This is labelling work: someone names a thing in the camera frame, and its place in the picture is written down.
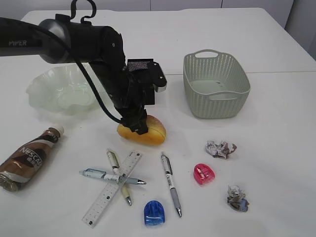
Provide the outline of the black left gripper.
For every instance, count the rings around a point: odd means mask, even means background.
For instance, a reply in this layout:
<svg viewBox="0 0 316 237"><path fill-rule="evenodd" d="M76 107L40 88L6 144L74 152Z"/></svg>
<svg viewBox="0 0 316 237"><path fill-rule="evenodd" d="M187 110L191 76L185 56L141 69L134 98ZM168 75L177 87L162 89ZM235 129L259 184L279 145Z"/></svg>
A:
<svg viewBox="0 0 316 237"><path fill-rule="evenodd" d="M146 93L131 72L122 72L117 81L119 102L115 107L122 116L122 124L139 135L148 132Z"/></svg>

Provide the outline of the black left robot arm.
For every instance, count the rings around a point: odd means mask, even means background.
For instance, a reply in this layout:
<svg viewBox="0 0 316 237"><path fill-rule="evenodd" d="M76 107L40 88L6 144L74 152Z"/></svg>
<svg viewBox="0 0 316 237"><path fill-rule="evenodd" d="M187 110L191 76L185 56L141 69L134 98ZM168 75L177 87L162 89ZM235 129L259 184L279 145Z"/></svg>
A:
<svg viewBox="0 0 316 237"><path fill-rule="evenodd" d="M121 115L118 123L140 135L148 132L145 106L153 103L148 66L152 59L133 67L123 51L121 34L110 26L74 23L67 15L39 25L1 18L1 56L39 55L50 64L88 63Z"/></svg>

